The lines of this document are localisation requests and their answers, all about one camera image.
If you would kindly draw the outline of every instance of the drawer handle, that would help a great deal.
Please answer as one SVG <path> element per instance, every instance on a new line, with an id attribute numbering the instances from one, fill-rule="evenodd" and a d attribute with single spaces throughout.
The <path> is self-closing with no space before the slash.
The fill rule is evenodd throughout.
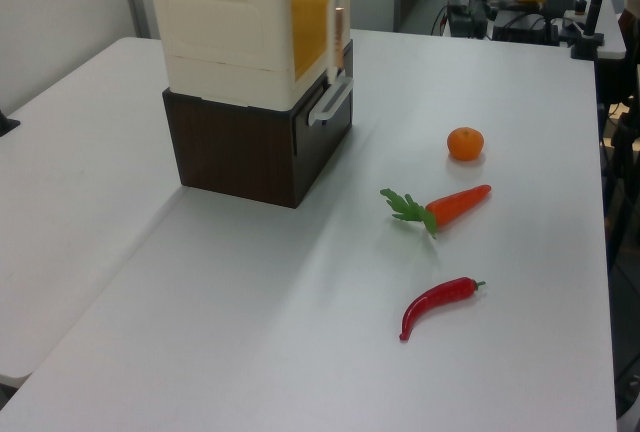
<path id="1" fill-rule="evenodd" d="M 318 120 L 329 120 L 349 97 L 352 90 L 353 79 L 344 74 L 339 75 L 333 85 L 327 89 L 311 109 L 307 123 L 311 126 Z"/>

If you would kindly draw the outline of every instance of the orange carrot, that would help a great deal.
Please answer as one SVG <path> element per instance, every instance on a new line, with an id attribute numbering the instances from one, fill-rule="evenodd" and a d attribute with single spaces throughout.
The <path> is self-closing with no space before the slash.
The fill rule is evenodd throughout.
<path id="1" fill-rule="evenodd" d="M 491 191 L 490 185 L 479 185 L 473 189 L 434 200 L 427 204 L 425 209 L 436 216 L 438 227 L 442 227 L 478 205 L 489 191 Z"/>

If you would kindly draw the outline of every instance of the tangerine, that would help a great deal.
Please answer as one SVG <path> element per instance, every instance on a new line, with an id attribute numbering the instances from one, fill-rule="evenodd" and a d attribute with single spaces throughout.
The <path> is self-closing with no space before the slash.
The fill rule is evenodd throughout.
<path id="1" fill-rule="evenodd" d="M 447 147 L 451 157 L 457 160 L 476 160 L 482 152 L 484 137 L 471 127 L 455 129 L 447 137 Z"/>

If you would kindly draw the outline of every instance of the toy vegetable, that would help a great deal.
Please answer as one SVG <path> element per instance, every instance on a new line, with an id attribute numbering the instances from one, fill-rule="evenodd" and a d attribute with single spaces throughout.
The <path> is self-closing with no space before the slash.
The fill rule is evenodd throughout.
<path id="1" fill-rule="evenodd" d="M 481 285 L 485 285 L 485 282 L 476 282 L 468 277 L 462 277 L 427 290 L 414 300 L 404 313 L 400 340 L 409 340 L 413 325 L 422 315 L 435 307 L 468 299 Z"/>
<path id="2" fill-rule="evenodd" d="M 402 198 L 391 189 L 383 189 L 380 193 L 388 199 L 389 206 L 397 212 L 393 217 L 407 222 L 422 222 L 431 236 L 435 237 L 438 227 L 450 223 L 475 207 L 490 191 L 490 185 L 480 185 L 434 200 L 424 208 L 418 205 L 409 194 Z"/>
<path id="3" fill-rule="evenodd" d="M 484 137 L 480 132 L 471 127 L 455 129 L 447 137 L 447 147 L 451 157 L 456 160 L 469 161 L 480 157 Z"/>

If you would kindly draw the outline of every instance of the carrot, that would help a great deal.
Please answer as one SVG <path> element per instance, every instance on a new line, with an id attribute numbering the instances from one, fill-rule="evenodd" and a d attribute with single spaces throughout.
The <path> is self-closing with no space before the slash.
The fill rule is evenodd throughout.
<path id="1" fill-rule="evenodd" d="M 380 194 L 388 199 L 387 204 L 396 212 L 392 214 L 393 217 L 407 222 L 422 222 L 431 236 L 435 238 L 438 227 L 447 225 L 475 207 L 487 196 L 490 190 L 490 185 L 480 185 L 435 200 L 427 204 L 426 207 L 416 204 L 409 194 L 401 197 L 391 189 L 383 189 Z"/>
<path id="2" fill-rule="evenodd" d="M 479 185 L 473 189 L 434 200 L 427 204 L 425 209 L 436 216 L 438 227 L 442 227 L 478 205 L 490 191 L 490 185 Z"/>

